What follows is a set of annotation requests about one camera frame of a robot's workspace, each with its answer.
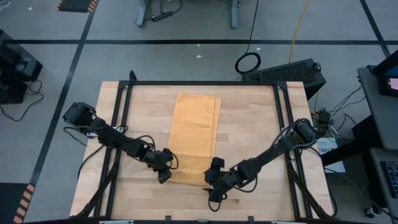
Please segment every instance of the black power adapter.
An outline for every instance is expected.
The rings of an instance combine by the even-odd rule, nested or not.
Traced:
[[[157,21],[161,21],[162,19],[166,19],[167,17],[172,16],[173,14],[174,14],[173,11],[169,11],[169,12],[165,12],[158,16],[152,16],[150,19],[154,22],[157,22]]]
[[[325,124],[325,125],[329,125],[330,123],[330,113],[326,112],[326,111],[320,111],[318,112],[318,120],[320,124]]]

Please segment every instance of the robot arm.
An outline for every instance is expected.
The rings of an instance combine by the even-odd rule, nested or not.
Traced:
[[[213,188],[204,189],[209,192],[209,208],[212,211],[216,212],[218,210],[220,203],[228,197],[226,193],[231,189],[238,189],[246,193],[254,191],[257,186],[257,174],[261,171],[261,167],[285,152],[309,148],[314,145],[321,136],[320,133],[312,128],[307,119],[298,119],[295,123],[285,128],[279,136],[284,132],[285,135],[278,141],[275,140],[268,150],[255,158],[241,161],[230,168],[229,171],[220,171],[220,168],[224,167],[224,160],[217,157],[213,158],[211,167],[205,172],[205,181]],[[301,189],[304,197],[308,198],[308,201],[317,215],[319,217],[330,218],[330,216],[322,210],[321,206],[317,204],[311,193],[305,188],[305,185],[299,179],[291,163],[288,164],[287,173]],[[254,180],[256,183],[252,190],[241,189]],[[211,208],[210,202],[219,203],[219,207],[217,209]]]
[[[134,139],[125,136],[106,124],[103,119],[97,117],[95,109],[90,105],[73,103],[63,115],[63,119],[84,135],[88,133],[97,134],[99,143],[104,146],[120,148],[128,156],[140,162],[145,162],[148,167],[158,172],[158,181],[161,184],[171,177],[170,169],[175,169],[167,165],[175,157],[170,149],[165,148],[163,151],[156,151],[154,142],[148,143],[141,138]]]

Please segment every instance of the gray floor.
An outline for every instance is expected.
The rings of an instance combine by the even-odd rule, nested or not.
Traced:
[[[57,12],[58,2],[12,0],[8,8],[0,11],[0,29],[14,39],[80,39],[88,15]],[[291,40],[304,2],[260,1],[253,39]],[[177,3],[171,0],[165,10],[177,7]],[[398,40],[398,2],[367,3],[384,39]],[[229,28],[229,3],[217,0],[184,0],[184,7],[174,16],[156,23],[148,21],[144,28],[138,29],[134,25],[138,1],[101,0],[87,39],[248,39],[255,5],[254,0],[242,1],[236,30]],[[157,1],[152,5],[152,12],[159,13]],[[297,39],[377,40],[357,0],[313,0]],[[44,65],[39,79],[44,83],[45,99],[20,123],[0,116],[0,142],[4,146],[0,149],[0,182],[29,181],[76,51],[76,45],[29,44],[23,47]],[[246,47],[239,44],[85,45],[62,110],[64,112],[74,101],[95,105],[101,82],[127,79],[130,70],[134,70],[140,80],[239,80],[241,77],[234,71],[234,63]],[[388,48],[393,52],[398,45]],[[267,68],[287,63],[290,45],[252,45],[250,51],[258,52],[262,58],[261,68]],[[293,59],[306,58],[313,58],[322,65],[327,83],[319,91],[317,109],[330,110],[359,87],[358,67],[377,64],[385,56],[378,45],[296,45]],[[243,61],[245,68],[252,64],[251,60]],[[363,96],[359,91],[351,100],[360,100]],[[5,109],[18,116],[31,101],[34,96],[28,96],[21,105],[5,106]],[[315,99],[312,98],[309,104],[313,109]],[[349,106],[333,117],[336,127],[343,121],[344,113],[356,121],[370,114],[366,101]],[[27,222],[69,215],[84,147],[63,133],[63,127],[60,119],[27,212]],[[352,127],[353,124],[347,121],[340,134],[350,137]],[[355,176],[349,169],[348,174]],[[338,203],[338,217],[342,220],[389,223],[384,215],[367,219],[363,214],[364,202],[344,180],[329,175],[328,183]]]

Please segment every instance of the yellow cloth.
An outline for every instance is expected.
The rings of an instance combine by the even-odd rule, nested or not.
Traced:
[[[169,149],[178,157],[179,165],[172,170],[170,181],[207,185],[204,171],[210,168],[216,151],[220,108],[221,99],[213,96],[178,94]]]

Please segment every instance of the wooden table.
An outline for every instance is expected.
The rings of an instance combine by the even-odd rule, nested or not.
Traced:
[[[108,124],[111,122],[117,86],[118,82],[103,82],[96,105],[98,116]],[[288,90],[294,120],[310,119],[303,84],[288,83]],[[243,159],[256,157],[272,144],[280,132],[271,86],[137,85],[132,89],[127,119],[129,131],[126,135],[137,137],[149,134],[155,139],[158,149],[167,147],[174,104],[180,92],[222,99],[215,156],[225,159],[226,168]],[[280,100],[284,121],[288,124],[282,91]],[[123,106],[121,103],[119,122]],[[99,146],[97,139],[88,140],[85,158]],[[103,149],[82,169],[71,215],[77,214],[98,188],[104,153]],[[331,215],[333,208],[319,156],[311,150],[303,151],[302,162],[309,191]],[[298,188],[297,192],[300,212],[304,217]],[[108,191],[103,197],[101,214],[104,214],[107,199]],[[157,173],[122,152],[112,219],[164,220],[166,215],[171,215],[173,220],[247,220],[248,216],[258,221],[294,220],[283,156],[262,168],[253,193],[229,191],[228,199],[223,201],[218,212],[210,211],[207,200],[208,193],[201,187],[172,182],[159,184]]]

